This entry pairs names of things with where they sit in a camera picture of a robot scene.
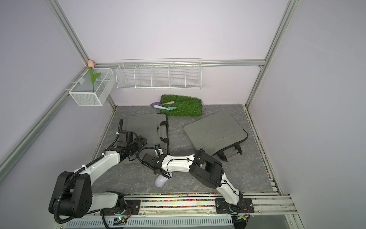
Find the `white wall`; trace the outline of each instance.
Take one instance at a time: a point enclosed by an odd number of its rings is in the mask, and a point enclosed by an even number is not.
[[[83,63],[43,0],[1,1],[0,31],[1,160]]]
[[[110,107],[79,107],[72,98],[0,184],[0,228],[48,229],[57,177],[90,162]]]
[[[365,12],[302,0],[250,106],[307,229],[365,227]]]
[[[60,0],[90,58],[264,59],[288,0]]]
[[[111,96],[118,106],[143,106],[160,101],[163,94],[193,96],[204,104],[245,104],[258,76],[258,66],[203,67],[202,89],[121,91]]]
[[[0,160],[83,64],[43,0],[0,2]],[[0,184],[0,228],[51,228],[58,175],[89,162],[111,109],[71,98]]]

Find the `gray marble floor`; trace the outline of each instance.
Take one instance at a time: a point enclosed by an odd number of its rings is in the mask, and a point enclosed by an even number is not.
[[[248,139],[240,144],[243,155],[236,157],[235,160],[222,162],[227,177],[242,192],[272,191],[267,171],[242,105],[204,105],[204,107],[206,111],[201,117],[168,117],[171,155],[183,156],[195,152],[193,145],[183,131],[185,125],[218,111],[226,110],[249,134]],[[127,118],[131,115],[157,112],[157,109],[150,106],[118,107],[101,149],[108,147],[114,140],[120,118],[124,119],[123,127],[126,127]],[[162,188],[158,188],[154,184],[157,176],[152,173],[152,170],[140,163],[135,161],[131,163],[125,160],[100,176],[92,185],[92,190],[93,192],[118,191],[126,194],[212,192],[215,190],[203,186],[192,175],[184,172],[173,172],[173,178]]]

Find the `black cable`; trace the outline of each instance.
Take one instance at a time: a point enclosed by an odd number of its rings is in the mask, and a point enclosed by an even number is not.
[[[197,165],[198,167],[199,167],[199,165],[198,164],[196,164],[193,160],[191,160],[191,159],[171,159],[170,161],[168,161],[168,163],[167,163],[167,172],[168,172],[168,175],[169,175],[169,179],[170,178],[172,178],[171,176],[170,176],[170,174],[169,174],[169,171],[168,171],[168,165],[169,165],[169,163],[170,162],[172,162],[172,161],[174,161],[174,160],[187,160],[187,161],[191,161],[191,162],[193,162],[195,165]]]
[[[235,193],[235,195],[237,195],[238,197],[240,197],[237,193],[236,193],[236,191],[228,184],[228,182],[226,181],[226,180],[224,180],[226,183],[220,183],[220,182],[217,182],[217,181],[215,181],[216,183],[218,183],[218,184],[227,184],[230,188],[231,188],[231,190],[232,190],[232,192],[233,193]]]
[[[105,221],[103,209],[101,209],[101,210],[100,210],[100,213],[101,213],[101,215],[102,215],[102,221],[103,221],[103,224],[104,224],[105,228],[107,228],[107,229],[111,229],[111,228],[108,226],[107,222]]]
[[[97,161],[99,161],[100,159],[102,159],[104,157],[104,155],[101,155],[100,157],[94,159],[93,161],[91,161],[90,163],[88,163],[87,165],[85,165],[85,167],[89,167],[91,166],[92,164],[96,163]],[[66,192],[66,190],[68,188],[70,188],[71,186],[71,182],[75,179],[75,177],[80,174],[82,171],[85,170],[85,167],[82,167],[80,168],[78,171],[74,172],[70,178],[65,182],[64,186],[62,187],[61,191],[60,191],[60,194],[59,196],[57,197],[56,199],[56,202],[55,202],[55,210],[53,212],[53,218],[55,219],[55,222],[58,223],[58,224],[64,224],[72,219],[74,219],[75,217],[71,216],[71,217],[68,217],[66,219],[61,219],[60,218],[60,204],[61,204],[61,200],[62,198],[64,197],[64,194]]]
[[[141,148],[141,149],[137,152],[137,154],[136,154],[137,160],[138,160],[139,162],[141,162],[143,165],[145,165],[145,166],[147,166],[147,167],[150,167],[149,165],[147,165],[145,162],[143,162],[143,161],[140,159],[140,152],[141,152],[141,151],[143,151],[144,149],[154,149],[154,150],[156,150],[156,148],[151,147],[151,146],[146,146],[146,147],[144,147],[144,148]]]
[[[123,118],[121,118],[119,120],[119,123],[118,123],[118,132],[122,132],[123,131],[122,126],[123,126]]]

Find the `green leaf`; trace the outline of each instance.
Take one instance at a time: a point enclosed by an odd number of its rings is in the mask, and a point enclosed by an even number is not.
[[[102,73],[99,72],[99,73],[91,76],[91,83],[92,84],[94,84],[95,80],[100,76],[100,74],[102,74]]]

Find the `metal vent grille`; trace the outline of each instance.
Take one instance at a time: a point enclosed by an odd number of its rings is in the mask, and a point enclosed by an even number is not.
[[[113,218],[106,219],[109,227],[121,227],[113,226]],[[73,219],[66,223],[65,228],[104,228],[103,221],[101,218],[81,218]]]
[[[202,87],[200,59],[118,60],[117,62],[117,88],[121,90]]]
[[[127,227],[188,227],[188,226],[232,226],[231,217],[206,216],[206,217],[154,217],[132,218],[127,220]]]
[[[125,226],[113,225],[113,218],[107,219],[110,228],[139,228],[139,227],[189,227],[189,226],[232,226],[230,216],[205,216],[205,217],[136,217],[129,218]],[[65,229],[69,228],[104,228],[101,218],[81,218],[67,222]]]

